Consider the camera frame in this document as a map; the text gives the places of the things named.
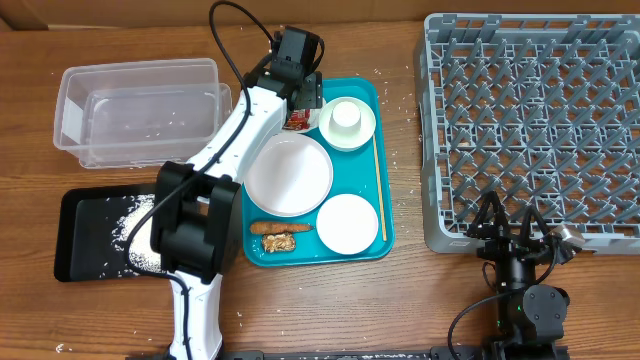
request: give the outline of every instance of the gold wrapped snack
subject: gold wrapped snack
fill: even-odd
[[[268,253],[280,251],[293,251],[296,249],[296,240],[291,233],[262,236],[262,247]]]

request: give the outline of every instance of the gray crate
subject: gray crate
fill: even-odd
[[[464,232],[496,190],[516,226],[535,204],[587,250],[640,254],[640,18],[433,14],[424,28],[427,245],[474,252]]]

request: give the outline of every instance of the wooden table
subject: wooden table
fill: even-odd
[[[397,240],[389,255],[374,262],[263,269],[239,256],[222,289],[227,349],[444,345],[455,315],[490,291],[480,260],[437,255],[424,243],[412,66],[422,24],[300,26],[325,39],[320,67],[325,77],[361,76],[378,89]],[[221,37],[243,71],[268,49],[254,27],[223,28]],[[0,35],[0,358],[121,359],[160,352],[170,343],[167,281],[63,284],[53,278],[62,195],[78,187],[152,181],[158,170],[83,169],[53,146],[53,116],[69,67],[198,57],[215,59],[221,81],[239,92],[207,28]],[[562,344],[570,346],[573,358],[637,358],[640,258],[581,254],[556,269],[548,283],[571,295]],[[461,321],[454,342],[477,344],[490,334],[495,319],[490,309]],[[59,344],[64,350],[56,354]]]

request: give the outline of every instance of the clear plastic container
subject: clear plastic container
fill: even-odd
[[[53,143],[85,168],[184,162],[231,110],[211,59],[75,67],[62,77]]]

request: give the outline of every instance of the blue tray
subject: blue tray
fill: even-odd
[[[290,266],[324,264],[339,261],[373,260],[379,259],[389,253],[395,241],[393,228],[393,214],[391,207],[391,187],[389,186],[389,174],[384,151],[384,136],[380,122],[380,108],[378,107],[378,93],[373,84],[361,78],[330,79],[324,80],[324,97],[328,101],[342,96],[358,98],[373,109],[376,115],[375,140],[378,150],[378,164],[380,167],[380,189],[382,192],[382,205],[384,209],[384,221],[387,240],[382,236],[382,218],[380,217],[380,200],[378,194],[378,180],[374,160],[373,140],[369,140],[360,149],[353,152],[340,152],[332,148],[324,140],[320,131],[314,129],[305,135],[320,143],[329,153],[333,163],[333,186],[327,199],[339,194],[356,194],[365,198],[373,205],[378,213],[378,235],[371,246],[355,255],[337,254],[327,248],[318,233],[309,231],[295,234],[296,249],[292,252],[265,253],[260,243],[262,237],[249,232],[249,226],[255,221],[285,221],[292,223],[312,224],[315,226],[318,215],[318,206],[315,210],[302,216],[293,218],[281,218],[269,215],[260,210],[249,199],[243,186],[242,191],[242,221],[243,221],[243,245],[246,256],[258,266]]]

